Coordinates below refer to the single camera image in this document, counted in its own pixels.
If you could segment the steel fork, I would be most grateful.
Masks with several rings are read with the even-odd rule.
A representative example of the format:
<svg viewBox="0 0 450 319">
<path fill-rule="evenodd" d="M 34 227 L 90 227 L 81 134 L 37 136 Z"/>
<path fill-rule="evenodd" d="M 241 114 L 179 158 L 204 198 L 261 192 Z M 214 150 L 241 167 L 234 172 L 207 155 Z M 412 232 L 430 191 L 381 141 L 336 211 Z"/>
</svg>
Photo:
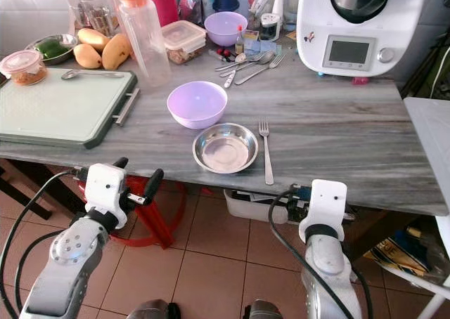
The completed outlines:
<svg viewBox="0 0 450 319">
<path fill-rule="evenodd" d="M 253 74 L 245 76 L 244 78 L 236 81 L 236 84 L 237 85 L 244 84 L 245 82 L 250 81 L 250 79 L 252 79 L 254 76 L 257 76 L 257 75 L 261 74 L 262 72 L 266 72 L 266 70 L 276 68 L 276 66 L 279 65 L 279 63 L 282 62 L 283 59 L 284 59 L 284 55 L 282 53 L 280 53 L 280 55 L 276 56 L 272 62 L 267 63 L 267 66 L 264 66 L 264 68 L 257 70 L 256 72 L 253 72 Z"/>
<path fill-rule="evenodd" d="M 258 125 L 258 132 L 264 141 L 264 182 L 268 186 L 274 184 L 274 173 L 272 168 L 271 155 L 269 152 L 268 136 L 270 133 L 269 126 L 266 120 L 261 120 Z"/>
</svg>

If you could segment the white plastic bin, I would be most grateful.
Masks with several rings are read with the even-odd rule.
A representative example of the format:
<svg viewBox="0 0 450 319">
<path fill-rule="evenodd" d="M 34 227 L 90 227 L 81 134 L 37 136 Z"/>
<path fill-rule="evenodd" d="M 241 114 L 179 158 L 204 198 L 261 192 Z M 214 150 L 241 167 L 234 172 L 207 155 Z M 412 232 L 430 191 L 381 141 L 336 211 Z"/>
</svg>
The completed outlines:
<svg viewBox="0 0 450 319">
<path fill-rule="evenodd" d="M 274 197 L 263 195 L 261 200 L 252 201 L 252 194 L 242 193 L 237 190 L 223 190 L 227 209 L 232 216 L 242 219 L 253 219 L 266 222 L 268 220 L 268 209 Z M 288 223 L 287 198 L 280 198 L 273 210 L 273 220 L 276 225 Z"/>
</svg>

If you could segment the green rimmed cutting board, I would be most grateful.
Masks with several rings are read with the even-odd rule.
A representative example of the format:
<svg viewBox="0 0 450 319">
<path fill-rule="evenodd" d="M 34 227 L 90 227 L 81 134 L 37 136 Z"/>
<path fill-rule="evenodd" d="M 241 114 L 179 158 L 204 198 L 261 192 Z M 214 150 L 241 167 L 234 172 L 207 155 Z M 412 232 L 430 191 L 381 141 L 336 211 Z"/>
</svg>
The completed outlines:
<svg viewBox="0 0 450 319">
<path fill-rule="evenodd" d="M 81 70 L 62 79 L 65 68 L 49 68 L 31 85 L 7 82 L 0 90 L 0 140 L 61 148 L 91 149 L 112 125 L 122 125 L 139 89 L 134 72 Z"/>
</svg>

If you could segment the large purple plastic bowl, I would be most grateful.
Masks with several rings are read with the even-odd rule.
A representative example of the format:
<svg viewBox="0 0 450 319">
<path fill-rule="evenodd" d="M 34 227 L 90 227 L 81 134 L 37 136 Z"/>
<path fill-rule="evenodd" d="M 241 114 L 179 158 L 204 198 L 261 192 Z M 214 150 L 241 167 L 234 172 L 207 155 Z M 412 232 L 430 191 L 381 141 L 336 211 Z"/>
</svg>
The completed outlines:
<svg viewBox="0 0 450 319">
<path fill-rule="evenodd" d="M 225 88 L 214 82 L 186 82 L 168 94 L 168 112 L 187 129 L 208 129 L 221 120 L 229 102 Z"/>
</svg>

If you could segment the printed cardboard box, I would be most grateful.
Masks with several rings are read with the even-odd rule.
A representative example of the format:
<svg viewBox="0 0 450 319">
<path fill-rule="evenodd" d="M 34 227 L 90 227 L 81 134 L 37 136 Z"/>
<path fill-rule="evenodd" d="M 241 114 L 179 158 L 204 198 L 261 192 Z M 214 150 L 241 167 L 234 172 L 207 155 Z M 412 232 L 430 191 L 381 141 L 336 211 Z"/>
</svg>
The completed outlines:
<svg viewBox="0 0 450 319">
<path fill-rule="evenodd" d="M 427 248 L 422 245 L 418 237 L 398 231 L 393 236 L 382 240 L 364 256 L 390 268 L 422 277 L 431 268 L 427 253 Z"/>
</svg>

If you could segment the grey robot left leg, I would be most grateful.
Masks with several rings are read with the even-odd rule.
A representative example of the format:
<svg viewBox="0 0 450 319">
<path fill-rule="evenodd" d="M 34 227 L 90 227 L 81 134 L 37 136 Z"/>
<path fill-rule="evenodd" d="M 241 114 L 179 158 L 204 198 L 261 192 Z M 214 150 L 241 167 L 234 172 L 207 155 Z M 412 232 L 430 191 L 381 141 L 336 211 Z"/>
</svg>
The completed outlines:
<svg viewBox="0 0 450 319">
<path fill-rule="evenodd" d="M 138 305 L 126 319 L 181 319 L 181 310 L 176 303 L 155 299 Z"/>
</svg>

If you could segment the grey robot leg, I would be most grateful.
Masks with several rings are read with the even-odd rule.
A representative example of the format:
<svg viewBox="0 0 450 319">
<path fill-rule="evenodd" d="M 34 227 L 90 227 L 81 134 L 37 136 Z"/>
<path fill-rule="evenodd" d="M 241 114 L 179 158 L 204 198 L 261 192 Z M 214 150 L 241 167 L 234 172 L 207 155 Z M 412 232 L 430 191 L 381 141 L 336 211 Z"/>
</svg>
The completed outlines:
<svg viewBox="0 0 450 319">
<path fill-rule="evenodd" d="M 283 315 L 273 303 L 256 299 L 245 306 L 242 319 L 283 319 Z"/>
<path fill-rule="evenodd" d="M 181 310 L 176 303 L 155 299 L 138 305 L 126 319 L 181 319 Z"/>
</svg>

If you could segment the grey robot right leg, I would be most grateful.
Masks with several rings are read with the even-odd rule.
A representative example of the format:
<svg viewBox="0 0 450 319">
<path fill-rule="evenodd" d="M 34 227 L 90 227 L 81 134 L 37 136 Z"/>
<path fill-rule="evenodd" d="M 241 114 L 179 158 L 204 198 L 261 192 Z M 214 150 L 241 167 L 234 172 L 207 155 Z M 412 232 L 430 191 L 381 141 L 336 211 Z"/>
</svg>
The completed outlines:
<svg viewBox="0 0 450 319">
<path fill-rule="evenodd" d="M 283 319 L 283 315 L 273 303 L 256 299 L 245 306 L 242 319 Z"/>
</svg>

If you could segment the clear bottle with orange cap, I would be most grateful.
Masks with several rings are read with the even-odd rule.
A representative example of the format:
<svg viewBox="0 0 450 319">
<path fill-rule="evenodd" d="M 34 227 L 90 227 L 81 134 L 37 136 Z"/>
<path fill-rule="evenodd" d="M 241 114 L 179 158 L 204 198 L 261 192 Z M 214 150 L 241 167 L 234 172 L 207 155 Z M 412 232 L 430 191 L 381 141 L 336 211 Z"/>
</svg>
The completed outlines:
<svg viewBox="0 0 450 319">
<path fill-rule="evenodd" d="M 167 49 L 151 0 L 119 0 L 118 14 L 123 33 L 131 42 L 134 60 L 151 86 L 167 84 L 172 77 Z"/>
</svg>

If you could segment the green vegetable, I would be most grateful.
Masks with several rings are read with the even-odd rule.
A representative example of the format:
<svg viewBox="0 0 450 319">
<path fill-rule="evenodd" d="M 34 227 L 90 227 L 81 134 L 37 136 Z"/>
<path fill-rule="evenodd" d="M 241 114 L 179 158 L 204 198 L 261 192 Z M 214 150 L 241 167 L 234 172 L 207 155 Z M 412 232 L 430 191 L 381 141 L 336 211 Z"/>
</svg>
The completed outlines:
<svg viewBox="0 0 450 319">
<path fill-rule="evenodd" d="M 68 48 L 64 46 L 59 39 L 43 39 L 35 44 L 34 49 L 41 53 L 43 59 L 58 58 L 68 52 Z"/>
</svg>

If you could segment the red lidded plastic tub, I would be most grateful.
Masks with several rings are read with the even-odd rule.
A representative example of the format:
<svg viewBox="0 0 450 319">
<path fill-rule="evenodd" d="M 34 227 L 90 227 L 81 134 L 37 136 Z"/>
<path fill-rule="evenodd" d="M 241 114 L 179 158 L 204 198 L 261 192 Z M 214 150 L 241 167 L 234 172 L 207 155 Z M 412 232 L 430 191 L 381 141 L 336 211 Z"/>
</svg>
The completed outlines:
<svg viewBox="0 0 450 319">
<path fill-rule="evenodd" d="M 0 62 L 0 72 L 14 84 L 23 86 L 36 84 L 48 74 L 43 55 L 32 49 L 10 53 Z"/>
</svg>

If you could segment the clear plastic food box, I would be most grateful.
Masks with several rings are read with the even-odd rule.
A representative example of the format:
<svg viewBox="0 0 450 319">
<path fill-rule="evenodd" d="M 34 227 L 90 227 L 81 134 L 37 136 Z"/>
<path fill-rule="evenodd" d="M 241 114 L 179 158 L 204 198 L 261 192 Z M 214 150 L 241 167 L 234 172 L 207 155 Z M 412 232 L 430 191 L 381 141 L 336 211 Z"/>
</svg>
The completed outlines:
<svg viewBox="0 0 450 319">
<path fill-rule="evenodd" d="M 197 58 L 206 46 L 207 31 L 186 20 L 178 20 L 162 27 L 167 56 L 172 63 L 182 65 Z"/>
</svg>

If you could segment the white side table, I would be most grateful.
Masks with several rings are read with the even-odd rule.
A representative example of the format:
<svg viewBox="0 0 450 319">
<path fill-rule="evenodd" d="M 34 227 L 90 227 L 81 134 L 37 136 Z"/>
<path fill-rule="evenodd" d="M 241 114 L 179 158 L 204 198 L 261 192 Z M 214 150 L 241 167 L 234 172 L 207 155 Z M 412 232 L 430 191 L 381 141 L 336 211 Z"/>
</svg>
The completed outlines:
<svg viewBox="0 0 450 319">
<path fill-rule="evenodd" d="M 450 100 L 403 100 L 444 199 L 450 201 Z"/>
</svg>

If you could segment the small sauce bottle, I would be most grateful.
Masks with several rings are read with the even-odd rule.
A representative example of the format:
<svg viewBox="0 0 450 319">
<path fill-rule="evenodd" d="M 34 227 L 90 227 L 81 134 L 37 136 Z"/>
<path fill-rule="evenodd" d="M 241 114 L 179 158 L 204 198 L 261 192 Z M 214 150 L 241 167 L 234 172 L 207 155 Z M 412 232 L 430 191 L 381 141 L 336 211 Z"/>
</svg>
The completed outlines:
<svg viewBox="0 0 450 319">
<path fill-rule="evenodd" d="M 245 52 L 244 27 L 241 25 L 238 26 L 238 38 L 234 47 L 238 55 Z"/>
</svg>

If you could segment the small purple plastic bowl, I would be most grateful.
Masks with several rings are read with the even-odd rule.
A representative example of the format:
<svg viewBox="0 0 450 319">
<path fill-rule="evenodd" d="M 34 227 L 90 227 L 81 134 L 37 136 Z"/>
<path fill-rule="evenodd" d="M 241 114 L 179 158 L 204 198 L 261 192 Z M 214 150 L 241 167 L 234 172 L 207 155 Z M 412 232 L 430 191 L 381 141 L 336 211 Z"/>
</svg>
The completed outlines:
<svg viewBox="0 0 450 319">
<path fill-rule="evenodd" d="M 207 36 L 219 46 L 234 46 L 243 30 L 247 28 L 247 18 L 239 13 L 222 11 L 205 18 Z"/>
</svg>

